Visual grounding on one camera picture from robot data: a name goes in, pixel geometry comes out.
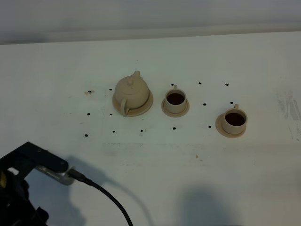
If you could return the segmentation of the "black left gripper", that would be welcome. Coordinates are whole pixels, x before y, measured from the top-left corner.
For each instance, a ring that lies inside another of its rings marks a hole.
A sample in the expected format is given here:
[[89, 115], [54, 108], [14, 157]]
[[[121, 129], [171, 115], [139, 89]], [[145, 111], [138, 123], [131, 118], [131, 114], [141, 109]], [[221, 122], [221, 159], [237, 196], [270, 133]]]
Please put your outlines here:
[[29, 200], [29, 184], [10, 171], [0, 173], [0, 224], [2, 226], [45, 226], [49, 214]]

